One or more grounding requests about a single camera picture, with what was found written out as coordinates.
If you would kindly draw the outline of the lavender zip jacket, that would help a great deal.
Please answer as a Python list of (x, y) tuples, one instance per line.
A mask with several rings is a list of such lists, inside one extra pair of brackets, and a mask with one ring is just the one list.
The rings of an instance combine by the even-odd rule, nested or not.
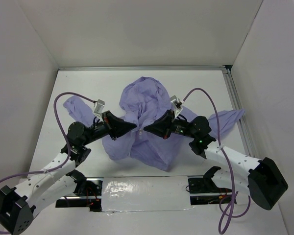
[[(164, 140), (143, 130), (143, 127), (160, 118), (171, 108), (166, 88), (152, 77), (140, 77), (124, 88), (119, 105), (126, 112), (121, 119), (135, 123), (137, 128), (115, 141), (109, 136), (101, 139), (109, 158), (117, 161), (131, 157), (159, 170), (168, 171), (184, 144), (183, 139), (187, 138), (173, 134), (168, 140)], [(87, 127), (93, 124), (94, 119), (98, 119), (78, 96), (71, 96), (63, 106), (75, 121)], [(244, 109), (218, 112), (221, 138), (225, 138), (232, 131), (244, 113)]]

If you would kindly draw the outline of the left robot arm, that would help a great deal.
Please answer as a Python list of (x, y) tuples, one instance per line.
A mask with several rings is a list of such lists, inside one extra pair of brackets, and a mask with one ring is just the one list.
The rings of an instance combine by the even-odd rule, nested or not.
[(110, 111), (103, 112), (101, 119), (94, 121), (90, 127), (73, 122), (65, 136), (66, 145), (48, 165), (32, 173), (25, 182), (0, 189), (3, 234), (20, 235), (44, 208), (58, 198), (69, 193), (85, 193), (87, 180), (77, 167), (91, 152), (86, 145), (105, 136), (116, 140), (136, 127), (136, 124), (124, 121)]

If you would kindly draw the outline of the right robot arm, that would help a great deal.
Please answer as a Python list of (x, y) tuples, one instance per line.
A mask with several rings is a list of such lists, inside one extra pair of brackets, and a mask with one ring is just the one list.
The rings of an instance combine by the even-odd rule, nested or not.
[(145, 131), (167, 139), (172, 133), (190, 137), (191, 150), (198, 156), (216, 163), (205, 173), (204, 186), (209, 192), (218, 188), (241, 192), (261, 208), (271, 210), (288, 189), (288, 184), (277, 164), (270, 158), (257, 159), (217, 143), (210, 136), (211, 128), (206, 117), (198, 116), (191, 122), (176, 119), (173, 110)]

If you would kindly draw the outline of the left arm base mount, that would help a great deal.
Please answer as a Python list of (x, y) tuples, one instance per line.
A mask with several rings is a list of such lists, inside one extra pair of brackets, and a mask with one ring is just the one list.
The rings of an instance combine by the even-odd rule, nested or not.
[(71, 193), (58, 199), (56, 208), (87, 208), (91, 212), (101, 212), (103, 178), (88, 178), (86, 188), (80, 194)]

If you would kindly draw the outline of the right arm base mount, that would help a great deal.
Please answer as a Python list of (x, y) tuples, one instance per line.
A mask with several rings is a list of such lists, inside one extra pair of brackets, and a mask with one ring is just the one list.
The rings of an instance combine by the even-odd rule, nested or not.
[(190, 194), (191, 205), (227, 204), (231, 201), (231, 190), (219, 188), (212, 181), (212, 177), (220, 169), (213, 166), (203, 176), (188, 178), (185, 190)]

